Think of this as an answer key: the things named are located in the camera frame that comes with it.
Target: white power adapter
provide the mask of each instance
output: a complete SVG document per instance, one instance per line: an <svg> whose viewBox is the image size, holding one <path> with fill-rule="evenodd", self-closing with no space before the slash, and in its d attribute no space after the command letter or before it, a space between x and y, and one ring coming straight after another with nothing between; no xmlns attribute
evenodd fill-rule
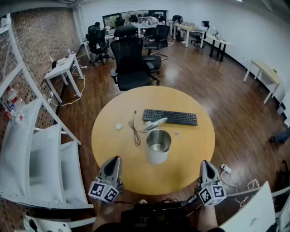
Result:
<svg viewBox="0 0 290 232"><path fill-rule="evenodd" d="M228 166L226 166L225 164L221 165L221 169L223 171L225 171L226 173L231 173L232 172L232 170Z"/></svg>

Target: computer monitor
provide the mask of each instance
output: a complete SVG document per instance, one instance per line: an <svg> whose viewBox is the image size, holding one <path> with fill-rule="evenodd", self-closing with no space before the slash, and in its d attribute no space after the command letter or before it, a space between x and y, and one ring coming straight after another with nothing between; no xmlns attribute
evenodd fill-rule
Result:
<svg viewBox="0 0 290 232"><path fill-rule="evenodd" d="M220 228L225 232L266 232L275 223L273 198L268 182L239 212Z"/></svg>

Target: chair seat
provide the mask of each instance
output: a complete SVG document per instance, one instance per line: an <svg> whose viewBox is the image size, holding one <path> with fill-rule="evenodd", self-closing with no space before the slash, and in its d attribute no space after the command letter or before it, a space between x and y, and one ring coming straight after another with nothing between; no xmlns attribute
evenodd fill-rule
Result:
<svg viewBox="0 0 290 232"><path fill-rule="evenodd" d="M118 74L118 86L121 91L127 91L141 86L151 84L150 77L145 71Z"/></svg>
<svg viewBox="0 0 290 232"><path fill-rule="evenodd" d="M150 59L154 58L154 60L146 61L147 58L150 58ZM161 67L161 57L160 56L142 56L142 59L145 62L150 62L151 64L153 64L154 70L158 70Z"/></svg>
<svg viewBox="0 0 290 232"><path fill-rule="evenodd" d="M156 41L152 41L150 43L144 44L144 47L146 48L154 48L154 50L159 50L159 43ZM166 43L160 43L160 49L166 48L168 45Z"/></svg>

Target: wooden floor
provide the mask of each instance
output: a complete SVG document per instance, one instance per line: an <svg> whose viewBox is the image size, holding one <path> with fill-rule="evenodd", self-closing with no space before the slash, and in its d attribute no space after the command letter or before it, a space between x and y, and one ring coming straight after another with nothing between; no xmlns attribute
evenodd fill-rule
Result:
<svg viewBox="0 0 290 232"><path fill-rule="evenodd" d="M290 146L289 142L272 145L267 141L270 136L286 128L283 117L276 112L275 101L270 98L266 105L263 104L267 90L252 77L244 83L245 70L229 57L225 56L224 62L211 59L208 45L204 49L193 46L185 48L184 44L176 41L173 46L164 48L162 53L169 59L162 62L160 85L189 94L204 107L213 122L216 145L211 162L216 167L226 164L232 169L232 181L229 182L237 185L239 192L247 190L247 184L253 179L257 179L260 185L269 181L273 191L276 172L282 169L282 160L290 162ZM87 57L82 56L79 63L88 65ZM96 64L83 71L86 88L82 98L72 105L61 107L59 111L60 119L82 143L79 157L86 192L98 174L91 145L94 121L102 108L120 94L110 77L110 69L115 67L115 61L110 59L105 66ZM75 80L82 90L83 81ZM71 85L66 87L63 102L72 100L74 94ZM129 202L142 198L153 202L167 197L186 200L194 193L195 184L166 196L142 196L125 190L119 199ZM234 188L227 187L227 193L233 192ZM128 207L118 204L116 218ZM218 210L219 224L236 212L239 204L226 208Z"/></svg>

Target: baseboard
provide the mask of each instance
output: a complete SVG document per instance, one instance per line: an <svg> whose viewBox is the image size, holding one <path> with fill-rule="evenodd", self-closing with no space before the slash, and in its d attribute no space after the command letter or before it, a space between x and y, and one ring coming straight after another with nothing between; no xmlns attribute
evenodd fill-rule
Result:
<svg viewBox="0 0 290 232"><path fill-rule="evenodd" d="M80 46L80 48L79 48L78 51L77 51L76 56L78 56L78 54L79 54L79 52L80 52L82 46L84 46L84 45L82 44L82 45ZM65 90L66 87L67 87L66 85L63 85L62 92L60 93L60 96L59 96L60 99L63 98L63 93L64 93L64 90ZM60 106L57 106L56 111L55 111L55 113L56 113L57 116L58 116L58 114L59 114L59 108L60 108Z"/></svg>
<svg viewBox="0 0 290 232"><path fill-rule="evenodd" d="M210 46L212 46L212 44L211 43L209 43L209 42L207 42L207 41L204 41L206 44L208 44L208 45L210 45ZM225 54L224 54L225 56L227 56L227 57L229 57L231 60L233 60L234 62L236 62L239 66L241 66L245 71L248 71L248 69L244 66L244 65L242 65L240 62L238 62L235 58L233 58L232 56L230 56L229 54L227 54L226 52L225 52ZM255 78L255 75L253 74L253 73L249 73L253 78ZM262 81L260 81L258 78L256 79L256 81L258 81L263 87L264 87L264 89L266 89L266 91L267 92L270 92L270 90L266 87L266 85L264 85L264 83L262 82ZM278 99L274 96L273 97L273 99L274 99L274 101L275 101L275 103L277 104L277 106L279 106L280 105L280 102L278 101Z"/></svg>

